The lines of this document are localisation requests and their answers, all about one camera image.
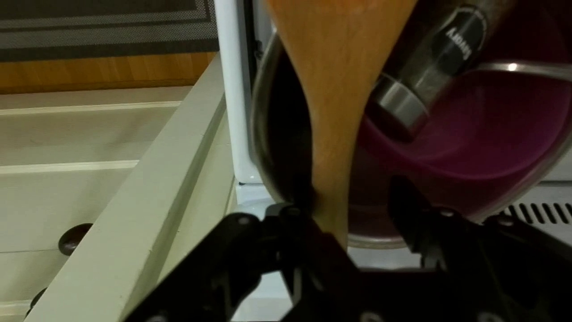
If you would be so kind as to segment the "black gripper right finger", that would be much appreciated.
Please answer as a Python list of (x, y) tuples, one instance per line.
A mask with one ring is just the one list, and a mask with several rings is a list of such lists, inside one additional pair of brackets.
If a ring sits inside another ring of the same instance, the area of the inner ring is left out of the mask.
[(416, 268), (364, 272), (382, 322), (572, 322), (572, 248), (506, 214), (481, 223), (395, 177), (389, 218)]

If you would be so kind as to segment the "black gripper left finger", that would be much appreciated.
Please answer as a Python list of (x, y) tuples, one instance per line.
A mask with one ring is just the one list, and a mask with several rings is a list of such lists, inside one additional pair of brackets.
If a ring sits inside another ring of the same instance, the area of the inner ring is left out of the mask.
[(332, 234), (286, 204), (263, 220), (225, 216), (123, 322), (230, 322), (270, 272), (293, 300), (279, 322), (357, 322), (357, 268)]

